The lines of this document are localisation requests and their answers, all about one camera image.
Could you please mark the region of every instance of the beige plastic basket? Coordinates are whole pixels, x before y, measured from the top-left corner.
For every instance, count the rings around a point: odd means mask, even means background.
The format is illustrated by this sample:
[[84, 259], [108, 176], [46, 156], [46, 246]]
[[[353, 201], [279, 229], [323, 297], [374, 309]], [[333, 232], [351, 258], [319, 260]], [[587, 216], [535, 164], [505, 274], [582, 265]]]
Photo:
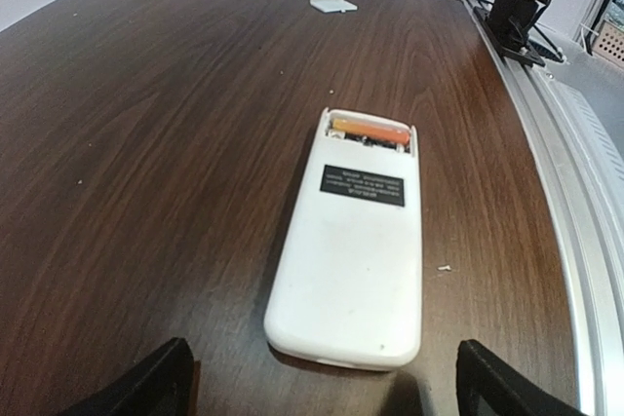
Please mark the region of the beige plastic basket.
[[605, 21], [594, 44], [594, 52], [624, 69], [624, 31]]

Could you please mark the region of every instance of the black label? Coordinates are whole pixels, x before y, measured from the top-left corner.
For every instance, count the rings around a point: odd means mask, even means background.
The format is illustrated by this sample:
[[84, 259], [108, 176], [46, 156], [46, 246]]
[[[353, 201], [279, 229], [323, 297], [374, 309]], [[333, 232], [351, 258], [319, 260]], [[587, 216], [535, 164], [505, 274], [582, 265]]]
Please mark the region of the black label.
[[325, 165], [321, 192], [404, 207], [403, 180], [362, 170]]

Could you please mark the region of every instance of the table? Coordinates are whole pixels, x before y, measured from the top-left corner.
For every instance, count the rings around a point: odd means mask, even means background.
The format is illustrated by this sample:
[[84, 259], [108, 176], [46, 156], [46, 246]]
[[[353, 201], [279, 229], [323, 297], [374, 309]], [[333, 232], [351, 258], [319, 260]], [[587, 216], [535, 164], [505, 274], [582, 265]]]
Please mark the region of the table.
[[[452, 0], [350, 1], [58, 0], [0, 33], [1, 414], [54, 414], [172, 336], [202, 415], [455, 414], [467, 338], [575, 402], [549, 211], [475, 25]], [[326, 106], [418, 130], [423, 336], [398, 372], [264, 338]]]

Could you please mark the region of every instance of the orange battery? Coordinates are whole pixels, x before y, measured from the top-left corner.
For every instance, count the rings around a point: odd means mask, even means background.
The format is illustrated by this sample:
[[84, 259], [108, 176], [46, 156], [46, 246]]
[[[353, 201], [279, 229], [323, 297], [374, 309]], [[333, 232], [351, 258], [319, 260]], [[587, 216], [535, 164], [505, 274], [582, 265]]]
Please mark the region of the orange battery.
[[368, 136], [376, 140], [390, 141], [404, 146], [408, 146], [410, 144], [409, 131], [389, 129], [387, 127], [377, 127], [362, 122], [349, 121], [347, 119], [333, 119], [331, 128], [335, 131]]

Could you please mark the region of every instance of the wooden table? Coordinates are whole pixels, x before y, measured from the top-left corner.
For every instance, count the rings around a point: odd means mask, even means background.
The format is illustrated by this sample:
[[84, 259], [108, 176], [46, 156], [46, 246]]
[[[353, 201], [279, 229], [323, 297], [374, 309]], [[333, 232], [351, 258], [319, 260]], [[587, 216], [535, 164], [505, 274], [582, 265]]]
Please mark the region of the wooden table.
[[[1, 414], [53, 414], [172, 336], [202, 415], [451, 415], [466, 338], [575, 401], [549, 212], [477, 29], [451, 0], [350, 1], [59, 0], [0, 33]], [[419, 132], [423, 339], [398, 372], [264, 338], [326, 106]]]

